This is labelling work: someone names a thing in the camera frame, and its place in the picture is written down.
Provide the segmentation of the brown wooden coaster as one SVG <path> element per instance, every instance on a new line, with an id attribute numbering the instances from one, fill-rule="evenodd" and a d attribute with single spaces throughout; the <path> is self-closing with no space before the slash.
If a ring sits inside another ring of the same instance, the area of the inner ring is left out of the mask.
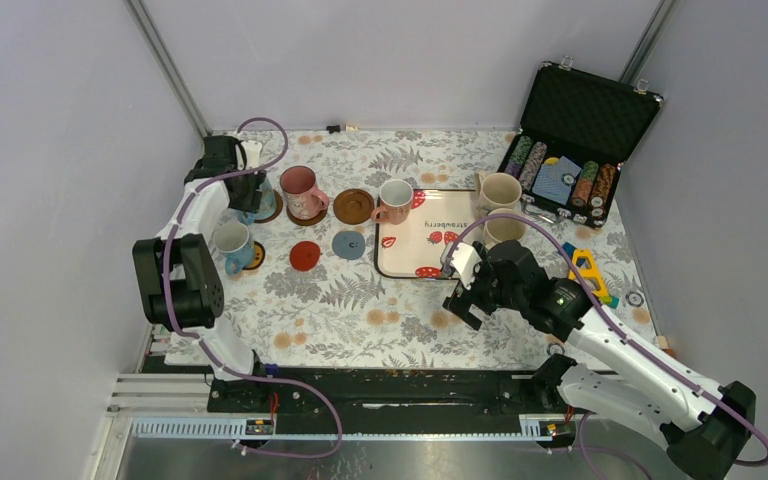
<path id="1" fill-rule="evenodd" d="M 267 215 L 265 212 L 259 212 L 257 214 L 257 218 L 255 219 L 256 223 L 269 223 L 273 220 L 275 220 L 284 209 L 284 200 L 280 193 L 273 190 L 273 209 L 271 210 L 271 213 Z"/>
<path id="2" fill-rule="evenodd" d="M 358 225 L 368 221 L 375 207 L 372 196 L 362 189 L 347 189 L 333 201 L 336 218 L 348 225 Z"/>
<path id="3" fill-rule="evenodd" d="M 301 203 L 291 203 L 285 208 L 289 220 L 299 226 L 312 226 L 322 221 L 327 215 L 328 206 L 309 207 Z"/>

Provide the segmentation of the blue floral mug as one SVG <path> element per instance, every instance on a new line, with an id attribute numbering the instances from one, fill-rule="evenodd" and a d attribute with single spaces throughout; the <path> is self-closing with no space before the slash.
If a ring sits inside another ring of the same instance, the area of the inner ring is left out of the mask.
<path id="1" fill-rule="evenodd" d="M 240 274 L 255 258 L 253 237 L 248 227 L 238 221 L 217 227 L 212 241 L 224 258 L 224 270 L 228 276 Z"/>

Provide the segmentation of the cream mug front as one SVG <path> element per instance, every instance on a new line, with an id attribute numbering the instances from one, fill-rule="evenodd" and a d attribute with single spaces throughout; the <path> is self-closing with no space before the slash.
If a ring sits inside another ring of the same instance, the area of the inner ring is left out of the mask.
<path id="1" fill-rule="evenodd" d="M 486 248 L 508 240 L 521 241 L 527 233 L 527 225 L 521 221 L 522 215 L 513 209 L 498 208 L 489 212 L 490 216 L 504 215 L 504 218 L 490 219 L 484 223 L 483 243 Z"/>

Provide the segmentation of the orange smiley coaster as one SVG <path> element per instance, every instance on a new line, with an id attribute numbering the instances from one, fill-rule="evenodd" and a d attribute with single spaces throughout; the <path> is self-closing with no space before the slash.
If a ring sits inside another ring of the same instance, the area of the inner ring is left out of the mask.
<path id="1" fill-rule="evenodd" d="M 244 270 L 257 270 L 266 259 L 265 247 L 258 241 L 253 243 L 254 256 L 252 261 L 244 267 Z"/>

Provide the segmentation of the pink large mug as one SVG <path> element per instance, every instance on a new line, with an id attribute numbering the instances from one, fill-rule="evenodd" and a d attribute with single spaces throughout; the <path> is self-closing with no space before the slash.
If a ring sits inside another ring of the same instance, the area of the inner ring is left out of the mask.
<path id="1" fill-rule="evenodd" d="M 285 170 L 280 176 L 280 187 L 286 207 L 291 203 L 309 207 L 330 205 L 330 198 L 318 187 L 314 171 L 307 166 L 293 166 Z"/>

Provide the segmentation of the red apple coaster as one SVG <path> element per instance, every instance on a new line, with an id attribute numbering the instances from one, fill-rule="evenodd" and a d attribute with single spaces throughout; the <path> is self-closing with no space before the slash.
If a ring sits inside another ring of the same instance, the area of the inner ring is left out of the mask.
<path id="1" fill-rule="evenodd" d="M 297 271 L 312 270 L 319 262 L 321 249 L 312 241 L 301 241 L 294 245 L 289 253 L 290 265 Z"/>

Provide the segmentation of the grey blue coaster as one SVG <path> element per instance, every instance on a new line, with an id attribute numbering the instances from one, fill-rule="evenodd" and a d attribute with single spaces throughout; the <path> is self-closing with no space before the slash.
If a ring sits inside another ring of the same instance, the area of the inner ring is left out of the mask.
<path id="1" fill-rule="evenodd" d="M 360 232 L 340 231 L 334 235 L 331 249 L 341 259 L 358 260 L 365 252 L 366 240 Z"/>

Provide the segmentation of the yellow inside blue mug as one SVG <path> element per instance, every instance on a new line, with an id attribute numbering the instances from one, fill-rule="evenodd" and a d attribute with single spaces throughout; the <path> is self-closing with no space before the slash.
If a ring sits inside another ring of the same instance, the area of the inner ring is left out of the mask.
<path id="1" fill-rule="evenodd" d="M 257 214 L 259 212 L 265 212 L 267 215 L 269 215 L 273 209 L 273 190 L 274 189 L 269 178 L 266 177 L 258 187 L 258 192 L 261 193 L 258 211 L 256 213 L 237 211 L 236 219 L 244 225 L 251 225 L 256 223 L 255 219 L 257 218 Z"/>

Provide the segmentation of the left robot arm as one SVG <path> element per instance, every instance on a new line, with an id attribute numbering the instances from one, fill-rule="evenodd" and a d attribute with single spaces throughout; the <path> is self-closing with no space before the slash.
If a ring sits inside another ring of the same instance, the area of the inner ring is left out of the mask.
<path id="1" fill-rule="evenodd" d="M 206 137 L 172 218 L 132 248 L 147 321 L 199 348 L 215 379 L 235 381 L 232 398 L 248 411 L 267 404 L 271 387 L 253 374 L 259 360 L 254 349 L 222 317 L 220 275 L 236 275 L 254 259 L 249 226 L 264 195 L 261 149 L 261 143 L 234 135 Z"/>

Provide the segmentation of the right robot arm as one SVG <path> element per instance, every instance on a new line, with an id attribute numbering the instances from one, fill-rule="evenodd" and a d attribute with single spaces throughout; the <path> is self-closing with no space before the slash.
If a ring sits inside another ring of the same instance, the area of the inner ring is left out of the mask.
<path id="1" fill-rule="evenodd" d="M 605 378 L 562 354 L 538 369 L 535 402 L 557 412 L 565 405 L 617 422 L 661 447 L 693 479 L 723 479 L 750 439 L 757 396 L 745 384 L 723 385 L 646 342 L 619 318 L 591 301 L 568 278 L 551 278 L 532 252 L 516 241 L 486 249 L 481 243 L 447 247 L 445 272 L 459 282 L 444 307 L 473 329 L 477 311 L 518 312 L 549 333 L 605 364 Z"/>

